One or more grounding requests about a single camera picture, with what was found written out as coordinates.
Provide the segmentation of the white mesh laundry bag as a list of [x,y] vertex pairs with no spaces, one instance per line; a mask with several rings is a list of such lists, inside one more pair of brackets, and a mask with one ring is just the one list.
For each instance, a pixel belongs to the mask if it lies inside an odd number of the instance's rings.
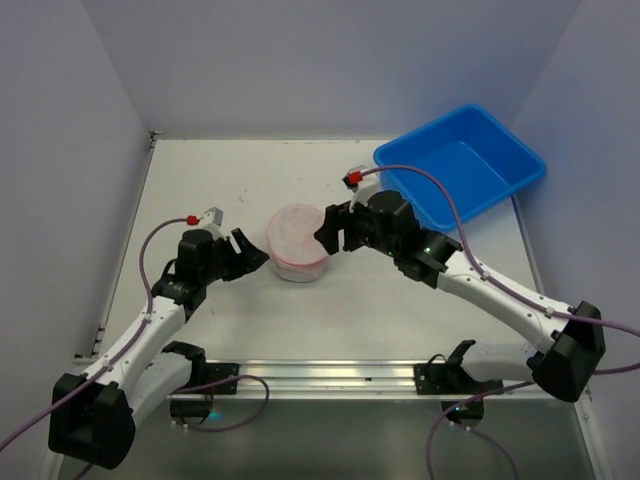
[[287,205],[274,214],[266,239],[271,267],[280,278],[311,283],[323,275],[329,255],[314,237],[323,222],[321,210],[304,204]]

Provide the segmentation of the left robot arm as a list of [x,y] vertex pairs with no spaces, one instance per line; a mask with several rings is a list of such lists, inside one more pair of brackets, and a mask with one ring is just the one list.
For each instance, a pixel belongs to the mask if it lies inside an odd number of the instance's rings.
[[127,456],[136,430],[169,395],[233,394],[242,379],[236,364],[208,367],[205,351],[173,340],[204,302],[215,281],[231,282],[269,259],[235,229],[183,233],[177,255],[155,283],[147,303],[123,336],[80,374],[64,374],[52,393],[51,451],[114,469]]

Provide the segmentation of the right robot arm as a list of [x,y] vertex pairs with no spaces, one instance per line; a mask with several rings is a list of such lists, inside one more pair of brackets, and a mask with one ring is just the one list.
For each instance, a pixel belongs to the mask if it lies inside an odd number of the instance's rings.
[[597,307],[546,298],[469,260],[460,242],[421,227],[397,192],[328,206],[314,237],[330,255],[361,247],[385,254],[409,279],[473,304],[522,337],[515,344],[461,342],[446,360],[453,381],[532,382],[575,402],[606,351]]

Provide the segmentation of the blue plastic bin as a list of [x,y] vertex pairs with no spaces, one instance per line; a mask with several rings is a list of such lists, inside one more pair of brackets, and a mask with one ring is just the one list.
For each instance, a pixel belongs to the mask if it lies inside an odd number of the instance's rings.
[[463,222],[546,174],[544,161],[478,105],[464,105],[379,146],[373,161],[429,173],[450,194]]

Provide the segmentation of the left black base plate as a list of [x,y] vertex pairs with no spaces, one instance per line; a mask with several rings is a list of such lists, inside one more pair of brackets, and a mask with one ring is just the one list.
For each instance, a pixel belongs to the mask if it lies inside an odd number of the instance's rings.
[[190,362],[186,383],[171,392],[171,395],[235,395],[238,381],[233,380],[224,384],[221,381],[235,377],[238,374],[239,365],[237,363]]

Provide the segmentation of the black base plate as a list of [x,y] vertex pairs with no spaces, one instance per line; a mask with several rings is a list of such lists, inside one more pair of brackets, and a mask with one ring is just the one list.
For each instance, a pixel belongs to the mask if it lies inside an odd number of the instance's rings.
[[501,380],[477,381],[461,367],[462,356],[445,358],[436,354],[423,363],[413,365],[413,381],[418,395],[475,395],[504,386]]
[[190,362],[186,383],[171,392],[171,395],[235,395],[238,381],[233,380],[224,384],[221,381],[235,377],[238,374],[239,365],[237,363]]

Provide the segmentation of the aluminium mounting rail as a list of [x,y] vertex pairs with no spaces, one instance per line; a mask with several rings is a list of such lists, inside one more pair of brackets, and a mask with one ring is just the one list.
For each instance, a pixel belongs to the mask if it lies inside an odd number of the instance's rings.
[[425,393],[416,382],[416,360],[238,360],[236,373],[242,378],[229,397],[261,399],[262,378],[272,400],[435,400],[468,398]]

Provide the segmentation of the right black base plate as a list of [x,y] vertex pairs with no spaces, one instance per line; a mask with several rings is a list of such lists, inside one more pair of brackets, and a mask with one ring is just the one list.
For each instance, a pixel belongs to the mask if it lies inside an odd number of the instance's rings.
[[436,354],[423,363],[413,365],[413,381],[418,395],[475,395],[504,386],[501,380],[477,381],[461,367],[462,356],[445,358]]

